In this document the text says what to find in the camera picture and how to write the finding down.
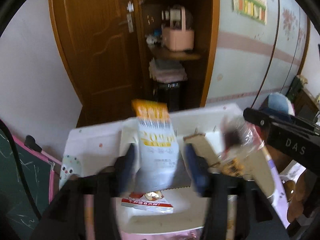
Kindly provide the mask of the pink cartoon tablecloth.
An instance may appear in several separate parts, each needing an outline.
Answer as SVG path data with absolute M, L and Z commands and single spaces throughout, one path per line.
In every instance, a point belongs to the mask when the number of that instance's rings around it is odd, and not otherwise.
M 203 133 L 217 155 L 225 149 L 220 131 L 224 118 L 239 116 L 236 105 L 196 109 L 171 114 L 178 143 L 195 132 Z M 129 143 L 137 141 L 137 121 L 129 118 L 118 122 L 80 127 L 70 131 L 61 168 L 74 168 L 76 174 L 87 177 L 112 165 L 123 155 Z M 288 226 L 288 203 L 276 166 L 266 148 L 248 159 L 251 171 L 276 210 L 284 226 Z M 198 239 L 204 223 L 206 200 L 192 187 L 170 189 L 165 199 L 173 206 L 172 213 L 158 213 L 125 207 L 116 200 L 116 215 L 123 239 Z

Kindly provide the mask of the folded cloth stack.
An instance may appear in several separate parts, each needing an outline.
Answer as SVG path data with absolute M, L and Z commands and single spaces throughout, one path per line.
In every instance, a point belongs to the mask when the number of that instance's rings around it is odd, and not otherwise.
M 185 68 L 179 61 L 153 58 L 149 62 L 150 78 L 160 83 L 173 83 L 187 80 Z

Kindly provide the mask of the sliding wardrobe floral doors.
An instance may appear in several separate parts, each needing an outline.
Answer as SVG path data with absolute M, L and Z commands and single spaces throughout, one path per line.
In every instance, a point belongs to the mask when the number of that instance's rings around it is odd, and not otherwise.
M 267 0 L 267 24 L 220 0 L 219 32 L 206 105 L 258 108 L 271 93 L 286 94 L 305 50 L 308 17 L 295 0 Z

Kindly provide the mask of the orange white oat bar packet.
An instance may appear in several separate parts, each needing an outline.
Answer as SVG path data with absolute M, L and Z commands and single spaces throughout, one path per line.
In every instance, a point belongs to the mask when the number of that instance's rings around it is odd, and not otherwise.
M 137 117 L 138 170 L 134 192 L 147 193 L 189 187 L 180 146 L 167 105 L 133 100 Z

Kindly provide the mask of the red white snack packet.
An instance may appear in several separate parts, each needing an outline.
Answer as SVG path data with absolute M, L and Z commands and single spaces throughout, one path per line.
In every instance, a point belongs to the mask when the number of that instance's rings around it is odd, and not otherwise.
M 174 207 L 164 197 L 161 191 L 136 193 L 131 192 L 121 200 L 121 205 L 137 210 L 156 213 L 173 213 Z

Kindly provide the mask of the brown wooden door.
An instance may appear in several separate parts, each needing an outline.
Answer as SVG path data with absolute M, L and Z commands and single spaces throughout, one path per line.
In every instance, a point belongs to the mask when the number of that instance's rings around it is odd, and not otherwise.
M 79 124 L 129 118 L 142 94 L 132 0 L 49 0 L 57 47 L 82 103 Z

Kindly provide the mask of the wooden corner shelf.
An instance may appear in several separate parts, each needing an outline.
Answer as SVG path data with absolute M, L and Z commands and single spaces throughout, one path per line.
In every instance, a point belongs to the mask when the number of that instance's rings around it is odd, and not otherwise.
M 144 96 L 170 111 L 203 107 L 219 30 L 220 0 L 135 0 Z

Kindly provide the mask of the blue white plush toy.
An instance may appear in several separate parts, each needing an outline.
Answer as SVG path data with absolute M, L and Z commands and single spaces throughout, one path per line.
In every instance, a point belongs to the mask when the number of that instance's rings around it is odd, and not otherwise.
M 260 105 L 259 110 L 273 110 L 295 116 L 295 110 L 292 102 L 286 96 L 278 92 L 269 94 Z

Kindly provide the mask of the white plastic storage bin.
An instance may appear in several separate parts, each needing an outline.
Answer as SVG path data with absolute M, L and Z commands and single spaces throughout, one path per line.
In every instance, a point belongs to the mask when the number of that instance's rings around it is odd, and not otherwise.
M 179 160 L 176 166 L 161 175 L 148 177 L 148 181 L 162 179 L 164 199 L 172 205 L 170 209 L 154 205 L 133 205 L 129 203 L 129 193 L 135 185 L 130 181 L 126 193 L 116 203 L 119 227 L 125 233 L 139 235 L 160 235 L 180 233 L 203 227 L 207 201 L 197 195 L 191 184 L 187 161 L 184 155 L 183 137 L 204 134 L 215 153 L 221 157 L 225 146 L 221 134 L 223 120 L 231 120 L 242 115 L 243 111 L 236 103 L 212 107 L 172 112 L 171 123 L 179 144 Z

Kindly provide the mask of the pink storage caddy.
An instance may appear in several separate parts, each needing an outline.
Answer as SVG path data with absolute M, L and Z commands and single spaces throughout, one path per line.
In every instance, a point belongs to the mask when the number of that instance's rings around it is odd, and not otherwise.
M 185 7 L 170 11 L 170 26 L 162 29 L 162 41 L 170 51 L 186 51 L 194 48 L 193 29 L 187 28 Z

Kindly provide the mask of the clear red snack wrapper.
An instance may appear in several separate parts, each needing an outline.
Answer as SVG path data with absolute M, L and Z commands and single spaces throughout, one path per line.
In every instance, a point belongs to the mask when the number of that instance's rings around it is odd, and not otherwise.
M 225 144 L 220 157 L 221 173 L 252 180 L 253 165 L 249 163 L 250 158 L 265 146 L 255 126 L 238 115 L 225 118 L 221 132 Z

